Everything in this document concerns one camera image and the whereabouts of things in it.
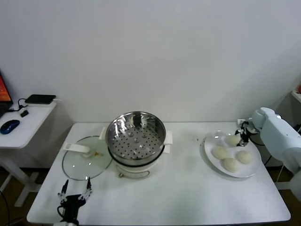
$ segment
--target pot handle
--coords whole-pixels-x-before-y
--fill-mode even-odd
[[[105,139],[105,132],[106,132],[106,127],[103,127],[102,132],[100,133],[99,139],[104,140]]]
[[[83,145],[65,143],[63,146],[63,150],[83,153],[84,157],[89,157],[91,155],[90,148],[87,146],[83,146]]]
[[[172,145],[173,144],[173,133],[172,131],[166,131],[166,136],[164,140],[164,145]]]

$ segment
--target laptop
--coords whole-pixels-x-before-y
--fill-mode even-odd
[[[13,105],[8,89],[0,72],[0,117]]]

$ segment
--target table leg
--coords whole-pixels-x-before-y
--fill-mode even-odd
[[[30,190],[36,190],[37,184],[30,179],[10,158],[1,154],[0,165]]]
[[[3,184],[2,184],[1,187],[0,187],[0,191],[2,191],[2,192],[4,191],[4,188],[6,187],[6,185],[8,185],[8,183],[9,183],[11,177],[12,177],[11,174],[9,174],[9,175],[7,176],[7,178],[5,179],[5,181],[3,182]]]
[[[35,181],[37,179],[38,175],[39,175],[39,173],[34,172],[34,173],[31,174],[30,179],[32,179],[33,181]],[[16,207],[23,206],[23,203],[24,203],[25,199],[27,198],[28,194],[30,192],[38,192],[39,189],[40,189],[40,187],[41,187],[41,185],[37,185],[36,189],[31,190],[30,188],[28,188],[28,187],[25,186],[23,188],[21,194],[19,195],[17,201],[15,202],[15,206]]]

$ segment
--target white plate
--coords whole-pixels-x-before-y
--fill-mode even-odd
[[[206,153],[208,159],[216,168],[218,168],[220,171],[222,171],[225,174],[228,174],[230,176],[233,176],[236,178],[248,178],[248,177],[253,176],[261,164],[261,155],[260,155],[257,147],[252,142],[249,142],[245,147],[231,147],[225,142],[225,138],[227,135],[228,135],[228,133],[226,134],[221,131],[217,131],[215,133],[209,134],[205,138],[204,148],[205,148],[205,153]],[[253,156],[253,162],[248,165],[239,162],[240,169],[237,172],[233,173],[233,172],[227,171],[223,167],[222,160],[218,160],[212,155],[212,150],[216,146],[225,147],[228,150],[229,157],[235,158],[236,160],[238,160],[236,157],[237,153],[239,151],[246,150]]]

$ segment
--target laptop screen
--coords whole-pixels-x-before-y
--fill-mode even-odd
[[[0,74],[0,102],[8,102],[11,101],[11,98],[8,93],[8,89],[4,84],[4,80]]]

